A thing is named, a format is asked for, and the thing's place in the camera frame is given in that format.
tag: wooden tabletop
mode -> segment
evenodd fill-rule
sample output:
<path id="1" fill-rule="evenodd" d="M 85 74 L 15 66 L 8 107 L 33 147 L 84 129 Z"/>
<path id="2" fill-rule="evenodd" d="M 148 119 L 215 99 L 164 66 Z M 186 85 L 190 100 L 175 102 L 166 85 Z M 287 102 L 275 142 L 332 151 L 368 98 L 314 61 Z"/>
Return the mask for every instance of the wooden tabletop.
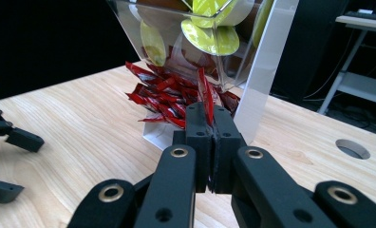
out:
<path id="1" fill-rule="evenodd" d="M 142 136 L 146 111 L 128 101 L 138 80 L 118 67 L 0 101 L 4 118 L 42 137 L 30 153 L 0 137 L 0 181 L 25 187 L 0 204 L 0 227 L 66 227 L 87 192 L 101 181 L 136 183 L 152 174 L 161 151 Z M 335 142 L 362 145 L 367 160 Z M 252 145 L 268 150 L 302 186 L 338 180 L 376 201 L 376 135 L 273 97 Z M 236 227 L 230 197 L 197 194 L 196 227 Z"/>

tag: wooden table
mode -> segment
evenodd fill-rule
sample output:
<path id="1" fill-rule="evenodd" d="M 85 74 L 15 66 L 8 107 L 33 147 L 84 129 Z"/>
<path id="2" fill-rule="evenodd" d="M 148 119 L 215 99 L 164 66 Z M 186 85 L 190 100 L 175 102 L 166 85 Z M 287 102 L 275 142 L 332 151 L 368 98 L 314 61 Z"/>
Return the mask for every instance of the wooden table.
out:
<path id="1" fill-rule="evenodd" d="M 0 181 L 25 186 L 0 204 L 0 227 L 66 227 L 87 192 L 101 181 L 136 183 L 160 153 L 142 136 L 146 111 L 127 100 L 137 79 L 125 67 L 0 101 L 4 118 L 46 143 L 29 153 L 0 138 Z M 355 141 L 368 160 L 335 145 Z M 348 183 L 376 201 L 376 135 L 270 97 L 252 145 L 270 151 L 302 186 Z M 230 197 L 197 194 L 196 227 L 236 227 Z"/>

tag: white shelf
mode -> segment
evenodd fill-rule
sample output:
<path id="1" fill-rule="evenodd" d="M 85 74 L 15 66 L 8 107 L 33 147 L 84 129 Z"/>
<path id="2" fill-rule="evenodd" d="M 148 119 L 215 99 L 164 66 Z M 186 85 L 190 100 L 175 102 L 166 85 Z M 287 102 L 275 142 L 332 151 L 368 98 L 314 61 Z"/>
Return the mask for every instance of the white shelf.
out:
<path id="1" fill-rule="evenodd" d="M 376 79 L 347 72 L 337 90 L 376 103 Z"/>

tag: transparent bin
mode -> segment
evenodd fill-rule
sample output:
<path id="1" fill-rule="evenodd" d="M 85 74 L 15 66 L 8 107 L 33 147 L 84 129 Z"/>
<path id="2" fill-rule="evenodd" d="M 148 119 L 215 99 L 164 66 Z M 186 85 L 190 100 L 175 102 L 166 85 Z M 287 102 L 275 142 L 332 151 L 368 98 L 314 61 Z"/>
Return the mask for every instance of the transparent bin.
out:
<path id="1" fill-rule="evenodd" d="M 182 4 L 178 0 L 158 2 Z M 193 80 L 197 69 L 204 67 L 208 81 L 226 91 L 248 78 L 268 14 L 255 26 L 255 18 L 262 22 L 258 15 L 261 5 L 255 0 L 216 2 L 221 10 L 209 16 L 194 14 L 180 4 L 167 9 L 140 1 L 112 0 L 110 6 L 142 60 Z"/>

